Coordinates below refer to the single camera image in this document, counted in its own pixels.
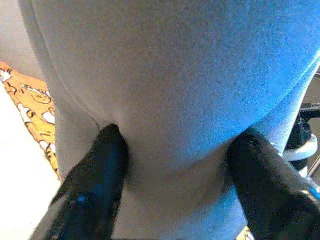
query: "gray fabric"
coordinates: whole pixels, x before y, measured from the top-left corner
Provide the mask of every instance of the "gray fabric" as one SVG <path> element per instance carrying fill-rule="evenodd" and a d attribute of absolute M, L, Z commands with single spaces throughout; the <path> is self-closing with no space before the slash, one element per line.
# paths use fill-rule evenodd
<path fill-rule="evenodd" d="M 246 219 L 226 150 L 250 126 L 284 150 L 320 64 L 318 6 L 20 1 L 56 107 L 61 176 L 110 123 L 128 143 L 115 238 L 236 238 Z"/>

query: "orange patterned fabric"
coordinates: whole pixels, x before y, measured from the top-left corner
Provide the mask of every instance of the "orange patterned fabric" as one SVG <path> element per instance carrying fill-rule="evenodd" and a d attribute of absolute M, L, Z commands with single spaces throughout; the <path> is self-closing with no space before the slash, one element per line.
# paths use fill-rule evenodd
<path fill-rule="evenodd" d="M 0 80 L 21 117 L 59 176 L 56 157 L 55 107 L 44 81 L 19 74 L 0 62 Z M 254 240 L 249 228 L 243 229 L 236 240 Z"/>

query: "cartoon print fabric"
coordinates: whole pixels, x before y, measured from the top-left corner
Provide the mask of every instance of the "cartoon print fabric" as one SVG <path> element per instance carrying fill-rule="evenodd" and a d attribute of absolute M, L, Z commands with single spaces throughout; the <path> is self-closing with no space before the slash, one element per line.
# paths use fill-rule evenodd
<path fill-rule="evenodd" d="M 4 62 L 0 62 L 0 81 L 20 111 L 24 124 L 59 176 L 55 144 L 55 107 L 46 83 L 19 74 Z M 254 240 L 254 236 L 246 227 L 236 240 Z"/>

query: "white floor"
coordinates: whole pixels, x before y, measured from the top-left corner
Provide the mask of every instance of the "white floor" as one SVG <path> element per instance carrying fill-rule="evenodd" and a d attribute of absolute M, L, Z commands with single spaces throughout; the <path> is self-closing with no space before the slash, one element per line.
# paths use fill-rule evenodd
<path fill-rule="evenodd" d="M 0 240 L 27 240 L 60 182 L 0 81 Z"/>

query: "orange blanket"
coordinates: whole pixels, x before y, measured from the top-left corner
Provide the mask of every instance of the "orange blanket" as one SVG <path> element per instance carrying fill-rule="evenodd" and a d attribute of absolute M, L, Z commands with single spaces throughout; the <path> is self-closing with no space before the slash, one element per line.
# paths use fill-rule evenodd
<path fill-rule="evenodd" d="M 55 107 L 45 82 L 19 74 L 0 62 L 0 80 L 19 109 L 21 117 L 59 176 L 56 157 Z M 236 240 L 254 240 L 246 227 Z"/>

